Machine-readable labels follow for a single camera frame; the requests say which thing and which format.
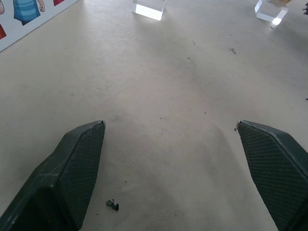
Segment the small black debris scrap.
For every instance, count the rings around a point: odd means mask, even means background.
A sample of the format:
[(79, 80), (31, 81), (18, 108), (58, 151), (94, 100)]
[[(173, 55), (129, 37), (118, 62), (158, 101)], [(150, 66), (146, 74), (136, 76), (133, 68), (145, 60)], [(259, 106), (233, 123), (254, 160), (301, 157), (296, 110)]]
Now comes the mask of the small black debris scrap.
[(106, 206), (111, 207), (115, 211), (119, 210), (119, 204), (115, 203), (114, 199), (106, 201)]

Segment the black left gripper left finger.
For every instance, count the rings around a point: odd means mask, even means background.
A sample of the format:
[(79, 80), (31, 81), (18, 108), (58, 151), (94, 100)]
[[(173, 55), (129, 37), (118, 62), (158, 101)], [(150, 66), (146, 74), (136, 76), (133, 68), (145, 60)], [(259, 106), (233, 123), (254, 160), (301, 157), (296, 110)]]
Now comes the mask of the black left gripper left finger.
[(0, 231), (79, 231), (96, 183), (105, 122), (67, 132), (0, 217)]

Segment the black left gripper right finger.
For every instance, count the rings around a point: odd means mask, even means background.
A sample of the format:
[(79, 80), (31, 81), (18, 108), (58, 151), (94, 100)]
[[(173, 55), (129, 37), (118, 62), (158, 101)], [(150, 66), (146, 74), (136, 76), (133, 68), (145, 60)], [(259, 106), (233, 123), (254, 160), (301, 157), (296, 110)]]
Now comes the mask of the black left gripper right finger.
[(308, 152), (288, 133), (239, 120), (252, 180), (278, 231), (308, 231)]

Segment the clear acrylic block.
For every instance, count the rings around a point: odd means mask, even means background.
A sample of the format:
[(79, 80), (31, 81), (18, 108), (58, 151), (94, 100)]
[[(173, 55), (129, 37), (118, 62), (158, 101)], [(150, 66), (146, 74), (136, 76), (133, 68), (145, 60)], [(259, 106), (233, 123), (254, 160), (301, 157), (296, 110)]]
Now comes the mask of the clear acrylic block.
[(284, 0), (258, 0), (255, 5), (256, 17), (275, 26), (281, 23), (287, 12), (288, 7)]
[(167, 0), (133, 0), (132, 12), (161, 21)]

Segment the white cartoon picture board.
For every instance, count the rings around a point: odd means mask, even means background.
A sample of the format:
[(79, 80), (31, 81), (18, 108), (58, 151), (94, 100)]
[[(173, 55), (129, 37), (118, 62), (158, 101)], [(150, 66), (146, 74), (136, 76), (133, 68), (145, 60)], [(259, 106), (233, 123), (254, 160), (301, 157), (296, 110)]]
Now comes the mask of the white cartoon picture board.
[(0, 52), (79, 0), (0, 0)]

